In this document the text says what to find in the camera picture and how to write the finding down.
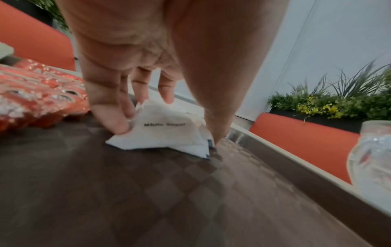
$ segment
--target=green plant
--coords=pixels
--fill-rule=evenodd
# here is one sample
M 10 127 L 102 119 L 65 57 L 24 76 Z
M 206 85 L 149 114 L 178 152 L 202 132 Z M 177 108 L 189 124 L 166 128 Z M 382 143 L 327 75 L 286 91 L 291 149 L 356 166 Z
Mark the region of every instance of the green plant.
M 391 120 L 391 67 L 386 65 L 371 72 L 372 69 L 373 62 L 351 79 L 341 71 L 336 83 L 326 83 L 323 76 L 312 92 L 308 91 L 305 81 L 304 85 L 292 86 L 290 94 L 275 94 L 269 104 L 272 108 L 295 110 L 308 116 Z M 334 88 L 335 94 L 328 92 L 329 86 Z
M 37 5 L 38 7 L 47 10 L 50 13 L 51 17 L 57 20 L 58 25 L 62 29 L 69 30 L 68 25 L 66 24 L 64 17 L 62 17 L 62 14 L 58 9 L 58 6 L 54 0 L 29 0 L 29 1 Z

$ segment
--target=orange seat backrest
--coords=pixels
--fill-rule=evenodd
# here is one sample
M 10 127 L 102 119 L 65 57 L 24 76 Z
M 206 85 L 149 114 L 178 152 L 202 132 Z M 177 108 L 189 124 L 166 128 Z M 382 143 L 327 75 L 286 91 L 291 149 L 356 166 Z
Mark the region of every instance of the orange seat backrest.
M 56 29 L 0 1 L 0 42 L 15 56 L 75 71 L 70 39 Z
M 351 183 L 346 161 L 360 135 L 270 113 L 262 113 L 250 132 Z

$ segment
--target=white paper packet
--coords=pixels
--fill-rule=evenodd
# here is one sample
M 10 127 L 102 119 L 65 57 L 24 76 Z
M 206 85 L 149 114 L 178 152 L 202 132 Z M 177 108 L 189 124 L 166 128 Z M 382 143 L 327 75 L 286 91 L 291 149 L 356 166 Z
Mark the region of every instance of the white paper packet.
M 209 158 L 209 147 L 214 143 L 203 118 L 152 100 L 137 105 L 136 110 L 131 131 L 111 137 L 107 144 L 124 150 L 169 147 Z

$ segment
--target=hand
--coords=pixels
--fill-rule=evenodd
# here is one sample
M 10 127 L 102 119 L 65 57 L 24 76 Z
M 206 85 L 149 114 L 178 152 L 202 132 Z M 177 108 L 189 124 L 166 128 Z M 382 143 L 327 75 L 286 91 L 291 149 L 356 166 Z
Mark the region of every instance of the hand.
M 127 94 L 148 99 L 161 68 L 163 100 L 183 79 L 217 143 L 229 131 L 282 20 L 287 0 L 57 0 L 76 37 L 91 110 L 111 132 L 128 131 Z

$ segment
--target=brown checkered pattern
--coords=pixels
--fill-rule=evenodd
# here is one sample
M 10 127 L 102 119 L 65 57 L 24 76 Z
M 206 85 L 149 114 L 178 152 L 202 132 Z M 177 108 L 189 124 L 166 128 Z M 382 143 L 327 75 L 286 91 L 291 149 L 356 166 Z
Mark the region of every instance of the brown checkered pattern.
M 229 140 L 122 151 L 92 116 L 0 134 L 0 246 L 367 246 Z

